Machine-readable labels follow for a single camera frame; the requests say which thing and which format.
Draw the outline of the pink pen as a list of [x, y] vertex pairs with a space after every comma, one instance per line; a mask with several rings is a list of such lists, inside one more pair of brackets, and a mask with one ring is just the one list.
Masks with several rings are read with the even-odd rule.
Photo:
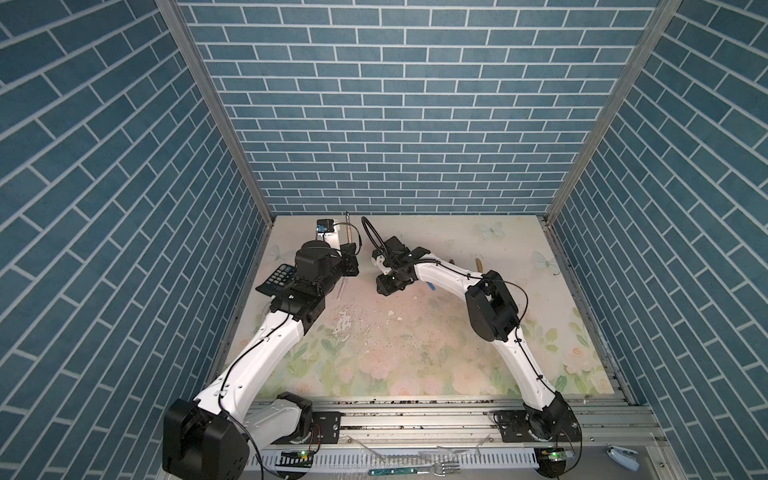
[[344, 293], [346, 284], [347, 284], [347, 277], [343, 277], [342, 280], [341, 280], [341, 283], [340, 283], [338, 294], [337, 294], [337, 299], [338, 300], [341, 299], [341, 297], [342, 297], [342, 295]]

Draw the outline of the brown pen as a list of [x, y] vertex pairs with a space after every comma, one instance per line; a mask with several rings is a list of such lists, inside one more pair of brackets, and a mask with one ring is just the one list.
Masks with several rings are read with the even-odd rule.
[[353, 242], [354, 238], [352, 235], [352, 228], [348, 225], [348, 223], [350, 222], [350, 214], [348, 211], [344, 212], [344, 217], [346, 222], [346, 225], [345, 225], [345, 233], [346, 233], [346, 240], [347, 240], [346, 243], [351, 243]]

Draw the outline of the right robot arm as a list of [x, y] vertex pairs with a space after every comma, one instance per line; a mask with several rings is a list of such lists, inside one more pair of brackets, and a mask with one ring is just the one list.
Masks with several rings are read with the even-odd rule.
[[534, 438], [581, 438], [572, 408], [536, 362], [521, 329], [522, 314], [498, 272], [460, 268], [423, 247], [411, 250], [396, 237], [372, 244], [372, 261], [381, 271], [376, 279], [379, 294], [389, 296], [422, 281], [465, 301], [472, 330], [497, 350], [517, 383]]

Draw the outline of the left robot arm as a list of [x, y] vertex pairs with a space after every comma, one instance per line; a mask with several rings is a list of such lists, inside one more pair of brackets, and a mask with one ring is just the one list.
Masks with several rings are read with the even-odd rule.
[[325, 233], [302, 245], [293, 264], [280, 265], [257, 292], [269, 312], [244, 350], [191, 400], [176, 400], [163, 418], [162, 468], [180, 479], [237, 479], [261, 448], [303, 439], [312, 427], [312, 404], [280, 394], [246, 423], [257, 394], [278, 364], [310, 330], [326, 298], [344, 277], [359, 273], [359, 246]]

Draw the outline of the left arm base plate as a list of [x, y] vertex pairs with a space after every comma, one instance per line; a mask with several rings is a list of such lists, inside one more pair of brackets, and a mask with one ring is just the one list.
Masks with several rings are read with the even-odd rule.
[[302, 418], [298, 430], [273, 442], [273, 445], [337, 444], [341, 432], [342, 414], [338, 411], [321, 411], [312, 414], [312, 420]]

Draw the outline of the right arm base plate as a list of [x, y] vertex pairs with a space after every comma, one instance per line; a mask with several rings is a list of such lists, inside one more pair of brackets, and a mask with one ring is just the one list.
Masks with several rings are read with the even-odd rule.
[[490, 419], [504, 443], [579, 442], [582, 430], [570, 409], [556, 415], [527, 410], [496, 410]]

